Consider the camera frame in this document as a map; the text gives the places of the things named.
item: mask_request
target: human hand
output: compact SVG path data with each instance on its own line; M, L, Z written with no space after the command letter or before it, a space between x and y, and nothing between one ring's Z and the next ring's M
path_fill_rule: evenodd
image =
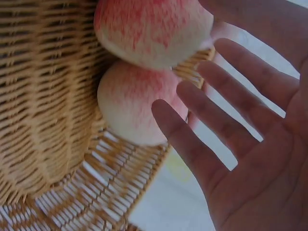
M196 176L218 231L308 230L308 11L283 0L207 0L204 6L275 48L301 72L301 82L234 42L216 43L222 57L286 112L282 118L216 64L200 65L207 83L256 128L262 142L194 85L179 84L183 102L237 158L233 171L162 100L153 103L157 123Z

